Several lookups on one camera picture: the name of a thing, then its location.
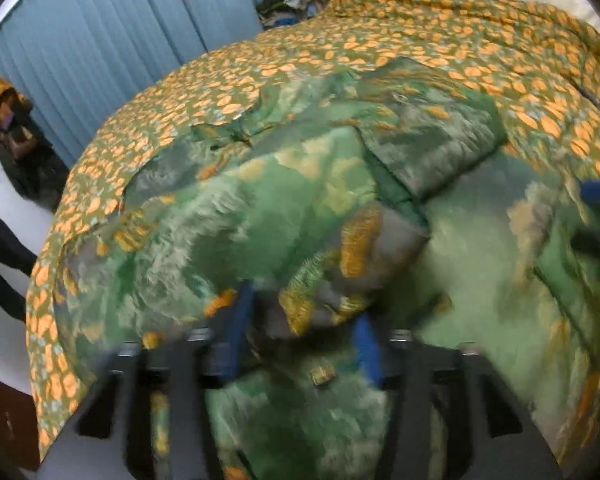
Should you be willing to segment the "olive orange floral bedspread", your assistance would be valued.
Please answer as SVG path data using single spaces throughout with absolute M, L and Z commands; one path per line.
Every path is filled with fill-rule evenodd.
M 600 178 L 600 34 L 548 4 L 518 0 L 332 0 L 311 21 L 201 55 L 138 92 L 97 130 L 70 172 L 27 292 L 26 341 L 46 452 L 83 386 L 60 348 L 53 282 L 62 246 L 111 214 L 140 165 L 186 126 L 238 116 L 261 86 L 405 55 L 494 97 L 532 164 L 570 155 Z

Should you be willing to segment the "blue pleated curtain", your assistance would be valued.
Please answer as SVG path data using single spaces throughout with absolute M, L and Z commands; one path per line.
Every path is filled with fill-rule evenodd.
M 114 112 L 187 62 L 256 36 L 261 0 L 20 0 L 0 25 L 0 76 L 74 164 Z

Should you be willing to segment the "person in dark clothes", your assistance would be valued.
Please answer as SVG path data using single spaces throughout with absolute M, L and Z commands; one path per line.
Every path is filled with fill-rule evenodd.
M 37 258 L 0 219 L 0 263 L 30 276 Z M 26 298 L 20 292 L 16 292 L 1 274 L 0 307 L 17 321 L 26 320 Z

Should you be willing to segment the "green patterned garment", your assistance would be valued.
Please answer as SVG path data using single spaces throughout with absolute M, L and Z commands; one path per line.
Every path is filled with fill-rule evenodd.
M 409 58 L 264 87 L 158 151 L 66 245 L 68 362 L 90 382 L 117 344 L 171 341 L 250 281 L 271 301 L 254 372 L 210 398 L 222 457 L 263 479 L 366 479 L 390 401 L 346 328 L 383 299 L 430 344 L 481 344 L 571 462 L 600 419 L 600 260 L 571 245 L 598 221 L 576 195 L 591 162 L 512 120 Z

